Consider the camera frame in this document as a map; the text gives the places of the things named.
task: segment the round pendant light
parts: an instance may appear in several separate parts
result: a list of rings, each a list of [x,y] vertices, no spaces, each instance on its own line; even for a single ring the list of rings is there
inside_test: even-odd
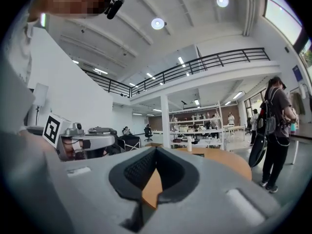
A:
[[[165,22],[161,18],[155,18],[152,21],[151,26],[152,26],[153,29],[156,29],[156,30],[162,29],[165,26]]]
[[[228,6],[229,0],[216,0],[216,3],[218,4],[218,6],[224,8]]]

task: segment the black railing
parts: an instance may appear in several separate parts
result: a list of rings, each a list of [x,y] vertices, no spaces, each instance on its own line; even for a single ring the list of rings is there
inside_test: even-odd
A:
[[[152,78],[138,83],[131,89],[130,95],[132,97],[150,88],[165,84],[169,81],[206,71],[208,68],[224,67],[230,63],[252,62],[255,60],[270,60],[270,58],[265,53],[264,48],[230,50],[197,58],[184,64],[167,69],[158,73]]]
[[[128,98],[130,97],[130,86],[84,69],[83,71],[108,93],[115,93]]]

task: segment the dark t-shirt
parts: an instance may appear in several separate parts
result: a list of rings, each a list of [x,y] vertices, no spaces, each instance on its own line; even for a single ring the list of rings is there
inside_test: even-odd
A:
[[[272,92],[272,89],[274,89],[274,87],[270,88],[269,96]],[[276,91],[275,96],[272,100],[272,104],[273,104],[273,111],[276,117],[276,124],[278,124],[281,120],[285,120],[283,109],[286,107],[291,107],[292,104],[290,103],[290,101],[287,98],[287,95],[282,89],[278,89]],[[277,126],[275,134],[277,137],[289,137],[288,132],[289,132],[288,127]]]

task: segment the office chair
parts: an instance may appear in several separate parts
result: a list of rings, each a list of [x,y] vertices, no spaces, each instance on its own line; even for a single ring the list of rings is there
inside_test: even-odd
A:
[[[252,125],[251,125],[251,123],[250,123],[250,120],[251,120],[251,118],[250,117],[248,117],[247,118],[247,126],[245,125],[245,131],[246,131],[246,133],[245,133],[245,135],[247,135],[247,134],[252,134],[252,132],[251,132],[251,130],[252,130]]]
[[[145,139],[144,141],[153,141],[150,137],[152,137],[153,135],[150,134],[150,129],[149,128],[144,128],[144,133],[145,133],[145,137],[147,137],[147,139]]]

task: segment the sneaker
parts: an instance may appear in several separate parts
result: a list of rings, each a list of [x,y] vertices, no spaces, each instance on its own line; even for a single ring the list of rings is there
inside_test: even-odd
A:
[[[265,189],[268,190],[269,193],[276,193],[278,191],[278,186],[277,185],[266,186]]]
[[[262,182],[262,181],[261,181],[261,182],[259,183],[259,186],[265,187],[265,186],[267,185],[267,183],[268,183],[268,182]]]

